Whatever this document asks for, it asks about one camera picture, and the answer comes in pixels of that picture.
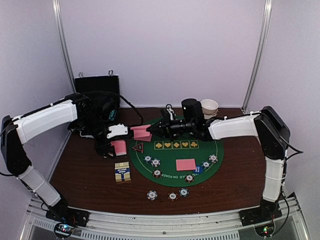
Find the red-backed card deck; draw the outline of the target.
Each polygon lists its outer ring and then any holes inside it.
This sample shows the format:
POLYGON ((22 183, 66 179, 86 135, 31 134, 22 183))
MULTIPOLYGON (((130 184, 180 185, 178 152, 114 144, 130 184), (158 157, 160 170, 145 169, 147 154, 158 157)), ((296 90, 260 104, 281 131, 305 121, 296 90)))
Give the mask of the red-backed card deck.
POLYGON ((127 154, 127 145, 125 140, 112 141, 111 145, 114 147, 116 156, 123 156, 127 154))

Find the dealt red card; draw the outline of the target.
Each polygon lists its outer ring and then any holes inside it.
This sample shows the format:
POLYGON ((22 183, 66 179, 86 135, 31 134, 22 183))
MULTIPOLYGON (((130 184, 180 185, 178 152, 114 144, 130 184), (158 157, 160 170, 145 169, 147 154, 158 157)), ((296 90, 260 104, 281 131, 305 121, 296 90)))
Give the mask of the dealt red card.
POLYGON ((152 140, 152 135, 144 136, 144 137, 135 137, 136 141, 150 142, 152 140))
POLYGON ((193 171, 196 169, 196 160, 194 158, 176 159, 176 170, 180 171, 193 171))
POLYGON ((133 138, 145 138, 150 136, 150 132, 147 131, 147 128, 150 127, 150 124, 147 125, 140 125, 140 126, 134 126, 130 129, 133 131, 133 138))

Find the triangular all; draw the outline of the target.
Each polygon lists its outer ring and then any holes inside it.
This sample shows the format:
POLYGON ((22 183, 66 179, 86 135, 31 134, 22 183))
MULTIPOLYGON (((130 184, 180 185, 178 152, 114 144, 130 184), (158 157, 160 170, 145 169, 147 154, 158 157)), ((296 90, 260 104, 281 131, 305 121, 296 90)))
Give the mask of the triangular all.
POLYGON ((132 147, 132 150, 135 152, 143 153, 144 152, 144 143, 138 143, 132 147))

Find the ten chips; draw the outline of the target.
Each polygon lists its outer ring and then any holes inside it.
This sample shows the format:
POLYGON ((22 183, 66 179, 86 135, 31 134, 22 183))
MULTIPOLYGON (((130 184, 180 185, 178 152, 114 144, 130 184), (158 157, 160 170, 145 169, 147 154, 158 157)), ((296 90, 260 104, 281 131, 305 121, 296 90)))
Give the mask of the ten chips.
POLYGON ((209 157, 208 157, 208 160, 212 163, 212 164, 215 164, 218 162, 218 157, 214 154, 211 154, 209 157))
POLYGON ((155 158, 151 161, 150 164, 152 167, 158 168, 161 165, 161 161, 159 159, 155 158))

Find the fifty chips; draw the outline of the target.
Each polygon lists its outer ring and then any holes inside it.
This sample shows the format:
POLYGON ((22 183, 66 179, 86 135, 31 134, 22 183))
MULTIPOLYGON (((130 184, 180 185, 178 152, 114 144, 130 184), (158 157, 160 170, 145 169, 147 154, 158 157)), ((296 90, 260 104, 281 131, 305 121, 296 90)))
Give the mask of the fifty chips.
POLYGON ((201 163, 201 166, 204 170, 208 169, 211 166, 211 162, 210 161, 203 161, 201 163))
POLYGON ((144 161, 146 164, 150 164, 150 163, 152 162, 152 160, 153 160, 153 157, 150 156, 150 155, 145 155, 145 156, 143 157, 143 161, 144 161))

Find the hundred chips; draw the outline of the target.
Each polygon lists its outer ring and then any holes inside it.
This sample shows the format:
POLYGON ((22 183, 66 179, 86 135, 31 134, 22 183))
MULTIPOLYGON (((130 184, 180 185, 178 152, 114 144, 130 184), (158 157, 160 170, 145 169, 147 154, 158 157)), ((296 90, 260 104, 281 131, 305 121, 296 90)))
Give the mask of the hundred chips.
POLYGON ((195 180, 192 174, 187 174, 184 179, 187 183, 192 183, 195 180))
POLYGON ((153 172, 152 172, 152 175, 154 178, 160 178, 162 176, 162 171, 159 170, 159 169, 155 169, 153 172))

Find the blue small blind button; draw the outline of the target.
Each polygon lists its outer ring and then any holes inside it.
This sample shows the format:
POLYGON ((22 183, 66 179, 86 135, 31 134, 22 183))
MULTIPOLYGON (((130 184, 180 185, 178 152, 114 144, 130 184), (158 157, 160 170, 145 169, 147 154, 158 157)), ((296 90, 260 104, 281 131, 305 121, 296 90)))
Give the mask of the blue small blind button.
POLYGON ((196 165, 195 170, 193 171, 195 174, 199 175, 203 172, 203 167, 201 165, 196 165))

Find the blue green fifty chip stack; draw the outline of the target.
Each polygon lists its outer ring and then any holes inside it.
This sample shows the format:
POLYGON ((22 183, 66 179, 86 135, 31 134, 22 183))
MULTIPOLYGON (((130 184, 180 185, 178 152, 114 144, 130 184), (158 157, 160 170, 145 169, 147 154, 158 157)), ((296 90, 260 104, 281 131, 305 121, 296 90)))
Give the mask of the blue green fifty chip stack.
POLYGON ((181 197, 187 197, 189 195, 189 190, 187 188, 181 188, 179 190, 179 195, 181 197))

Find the brown hundred chip stack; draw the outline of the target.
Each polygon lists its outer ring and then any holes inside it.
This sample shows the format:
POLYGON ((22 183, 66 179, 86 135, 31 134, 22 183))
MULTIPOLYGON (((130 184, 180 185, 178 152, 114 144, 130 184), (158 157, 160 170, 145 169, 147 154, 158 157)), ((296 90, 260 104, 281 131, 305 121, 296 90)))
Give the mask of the brown hundred chip stack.
POLYGON ((178 199, 178 195, 177 195, 175 192, 170 192, 170 193, 168 194, 168 199, 169 199, 170 201, 175 201, 175 200, 178 199))

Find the blue peach ten chip stack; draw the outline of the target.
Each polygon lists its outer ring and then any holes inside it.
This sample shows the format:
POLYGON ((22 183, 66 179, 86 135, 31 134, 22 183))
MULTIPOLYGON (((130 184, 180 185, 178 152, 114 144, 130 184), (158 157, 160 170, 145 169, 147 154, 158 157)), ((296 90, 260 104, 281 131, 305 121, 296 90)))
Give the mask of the blue peach ten chip stack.
POLYGON ((150 190, 147 194, 147 199, 150 201, 154 201, 158 197, 158 193, 155 190, 150 190))

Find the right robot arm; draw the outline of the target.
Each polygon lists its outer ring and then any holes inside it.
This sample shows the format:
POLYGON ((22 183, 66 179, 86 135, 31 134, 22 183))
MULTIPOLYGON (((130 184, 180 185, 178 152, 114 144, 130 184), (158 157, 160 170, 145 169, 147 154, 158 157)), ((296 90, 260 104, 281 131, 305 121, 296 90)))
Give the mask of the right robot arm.
POLYGON ((261 202, 256 210, 259 220, 268 220, 275 212, 287 176, 290 130, 271 106, 259 111, 233 116, 211 117, 190 107, 183 108, 183 117, 178 119, 175 112, 162 110, 162 118, 147 128, 158 137, 175 140, 183 134, 203 142, 224 139, 251 138, 256 141, 266 163, 265 182, 261 202))

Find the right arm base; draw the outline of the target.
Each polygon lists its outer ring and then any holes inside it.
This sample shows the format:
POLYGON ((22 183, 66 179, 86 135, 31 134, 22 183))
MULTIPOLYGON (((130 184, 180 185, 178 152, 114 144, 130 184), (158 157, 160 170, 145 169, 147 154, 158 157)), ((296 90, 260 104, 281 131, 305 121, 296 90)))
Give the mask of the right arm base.
POLYGON ((282 215, 283 215, 282 211, 279 208, 275 208, 274 210, 271 210, 267 207, 261 207, 261 206, 241 210, 239 212, 239 218, 242 226, 255 225, 255 224, 271 221, 273 217, 279 218, 282 215))

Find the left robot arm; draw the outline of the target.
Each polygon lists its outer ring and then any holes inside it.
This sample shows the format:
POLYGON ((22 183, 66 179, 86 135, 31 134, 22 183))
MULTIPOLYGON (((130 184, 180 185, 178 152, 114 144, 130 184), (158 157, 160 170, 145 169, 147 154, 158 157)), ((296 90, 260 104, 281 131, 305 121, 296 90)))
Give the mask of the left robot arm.
POLYGON ((72 218, 72 211, 63 196, 33 166, 23 145, 34 137, 57 126, 69 123, 71 129, 88 130, 95 139, 96 152, 106 157, 115 154, 111 142, 128 133, 122 124, 107 124, 103 113, 95 108, 94 101, 87 95, 73 93, 65 98, 24 115, 2 119, 1 153, 8 176, 18 178, 52 209, 61 222, 72 218))

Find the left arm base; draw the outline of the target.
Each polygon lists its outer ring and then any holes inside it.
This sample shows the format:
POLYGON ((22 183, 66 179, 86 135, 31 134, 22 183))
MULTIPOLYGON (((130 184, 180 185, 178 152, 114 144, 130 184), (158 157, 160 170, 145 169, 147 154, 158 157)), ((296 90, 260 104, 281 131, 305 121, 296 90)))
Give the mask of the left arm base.
POLYGON ((47 219, 51 219, 61 223, 67 223, 74 227, 86 227, 90 213, 85 210, 79 210, 75 208, 67 208, 66 214, 57 214, 53 213, 51 210, 48 210, 45 214, 47 219))

